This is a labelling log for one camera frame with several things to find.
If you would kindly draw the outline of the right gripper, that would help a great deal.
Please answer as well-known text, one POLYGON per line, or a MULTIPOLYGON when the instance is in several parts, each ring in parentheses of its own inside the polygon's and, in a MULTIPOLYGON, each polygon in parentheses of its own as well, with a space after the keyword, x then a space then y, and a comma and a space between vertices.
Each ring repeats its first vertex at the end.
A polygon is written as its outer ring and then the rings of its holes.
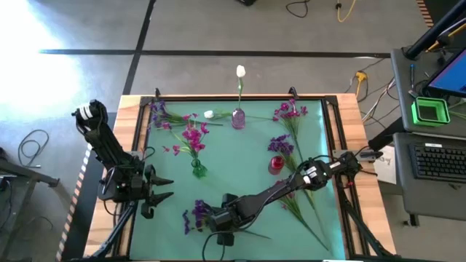
POLYGON ((218 213, 218 225, 210 224, 211 233, 216 236, 218 245, 234 245, 234 229, 238 229, 251 221, 251 209, 249 207, 232 204, 238 199, 237 195, 224 194, 220 207, 211 207, 214 213, 218 213))

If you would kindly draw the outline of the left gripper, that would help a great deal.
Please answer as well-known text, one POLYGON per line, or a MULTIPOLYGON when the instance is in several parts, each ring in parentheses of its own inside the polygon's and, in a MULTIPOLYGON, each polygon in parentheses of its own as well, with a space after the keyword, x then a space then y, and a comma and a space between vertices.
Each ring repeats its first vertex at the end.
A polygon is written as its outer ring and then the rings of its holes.
POLYGON ((128 180, 127 201, 131 202, 145 199, 145 202, 141 205, 141 215, 146 219, 152 219, 154 217, 154 208, 168 197, 174 195, 174 193, 151 193, 149 196, 148 184, 145 177, 150 184, 156 186, 171 184, 173 180, 158 177, 152 164, 145 167, 145 176, 142 172, 136 172, 130 176, 128 180))

